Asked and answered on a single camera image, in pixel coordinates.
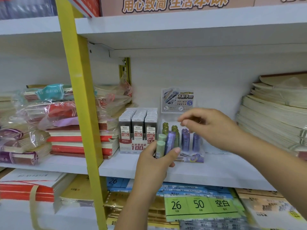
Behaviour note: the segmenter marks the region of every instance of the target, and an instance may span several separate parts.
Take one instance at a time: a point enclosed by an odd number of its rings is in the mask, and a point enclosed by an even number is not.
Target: shelf
[[[37,166],[0,163],[0,167],[87,174],[85,158],[50,155]]]
[[[75,22],[78,34],[115,50],[284,45],[307,43],[306,9],[307,4],[292,4],[83,18]]]
[[[212,146],[207,151],[218,150]],[[105,160],[100,176],[134,178],[138,155],[121,154]],[[275,190],[251,164],[237,155],[205,155],[205,163],[176,162],[167,171],[166,182]]]
[[[54,17],[0,20],[0,56],[65,56],[59,19]]]
[[[18,221],[1,221],[1,229],[33,230],[29,212],[29,201],[0,200],[0,216],[2,220],[10,220],[14,216]],[[98,230],[95,209],[93,207],[62,206],[54,214],[52,203],[36,202],[38,222],[43,229],[56,230]]]

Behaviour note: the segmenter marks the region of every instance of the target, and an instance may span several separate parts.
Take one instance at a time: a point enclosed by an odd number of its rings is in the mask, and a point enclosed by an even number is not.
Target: cardboard box
[[[255,0],[100,0],[102,16],[254,6]]]
[[[299,4],[299,3],[307,3],[307,0],[255,0],[255,6]]]

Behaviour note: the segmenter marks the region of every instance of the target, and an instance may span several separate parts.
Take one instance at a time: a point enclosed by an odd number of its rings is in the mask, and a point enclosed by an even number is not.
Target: forearm
[[[307,219],[307,163],[250,134],[236,152],[251,163]]]
[[[150,204],[147,197],[132,191],[119,215],[115,230],[146,230]]]

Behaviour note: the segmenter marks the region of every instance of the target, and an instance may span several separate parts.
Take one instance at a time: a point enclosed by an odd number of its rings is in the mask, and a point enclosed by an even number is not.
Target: green cap
[[[166,142],[166,138],[167,138],[167,135],[165,135],[165,134],[159,134],[159,136],[158,136],[158,141],[164,141],[164,142]]]
[[[165,142],[164,141],[157,141],[157,149],[156,149],[156,158],[157,159],[164,156],[164,150],[165,150]]]

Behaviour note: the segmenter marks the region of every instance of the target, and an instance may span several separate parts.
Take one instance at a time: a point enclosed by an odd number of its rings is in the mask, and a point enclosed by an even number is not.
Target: finger
[[[181,149],[179,147],[173,148],[171,151],[168,152],[164,157],[160,158],[159,160],[162,161],[165,166],[170,166],[174,160],[177,159]]]
[[[196,132],[198,135],[203,135],[204,130],[206,129],[206,125],[199,124],[190,119],[185,119],[181,122],[181,126],[185,126],[189,129],[189,132]]]
[[[208,116],[208,111],[209,109],[205,108],[193,108],[185,113],[183,113],[181,116],[178,118],[178,122],[182,122],[185,119],[190,119],[192,117],[198,117],[198,118],[203,118],[206,119]]]
[[[152,143],[150,143],[143,151],[142,154],[148,154],[153,156],[154,151],[156,150],[157,147],[157,141],[154,141]]]

